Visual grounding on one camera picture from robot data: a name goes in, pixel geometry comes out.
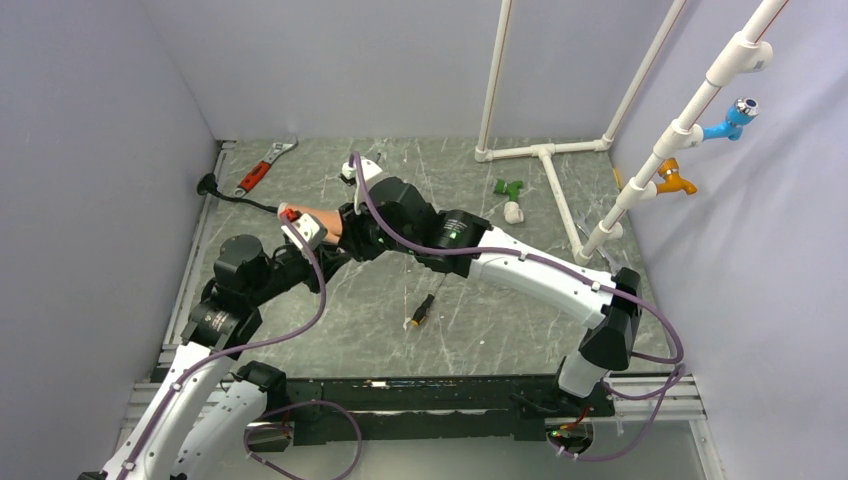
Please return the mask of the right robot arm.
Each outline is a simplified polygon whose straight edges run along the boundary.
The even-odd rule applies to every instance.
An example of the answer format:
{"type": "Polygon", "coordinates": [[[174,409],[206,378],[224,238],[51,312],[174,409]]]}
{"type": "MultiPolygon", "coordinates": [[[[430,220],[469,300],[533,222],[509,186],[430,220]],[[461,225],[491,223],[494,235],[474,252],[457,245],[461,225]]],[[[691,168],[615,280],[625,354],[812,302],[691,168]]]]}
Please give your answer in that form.
{"type": "Polygon", "coordinates": [[[560,413],[578,413],[603,376],[628,369],[641,320],[636,271],[571,264],[466,211],[436,211],[416,187],[386,174],[358,187],[339,213],[339,245],[357,261],[404,253],[434,272],[509,287],[583,324],[587,331],[564,358],[550,391],[560,413]]]}

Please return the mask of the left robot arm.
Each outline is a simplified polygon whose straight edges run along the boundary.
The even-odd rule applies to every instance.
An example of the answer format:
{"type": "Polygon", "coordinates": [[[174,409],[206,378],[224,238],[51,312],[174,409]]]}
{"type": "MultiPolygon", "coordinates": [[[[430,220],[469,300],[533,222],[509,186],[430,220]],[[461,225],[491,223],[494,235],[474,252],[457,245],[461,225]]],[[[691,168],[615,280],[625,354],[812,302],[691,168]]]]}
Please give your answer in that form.
{"type": "Polygon", "coordinates": [[[285,373],[252,361],[222,399],[203,410],[261,326],[260,306],[298,285],[324,296],[349,259],[327,243],[311,254],[292,243],[267,254],[252,235],[226,240],[153,400],[106,464],[81,478],[205,478],[250,422],[275,419],[290,403],[285,373]]]}

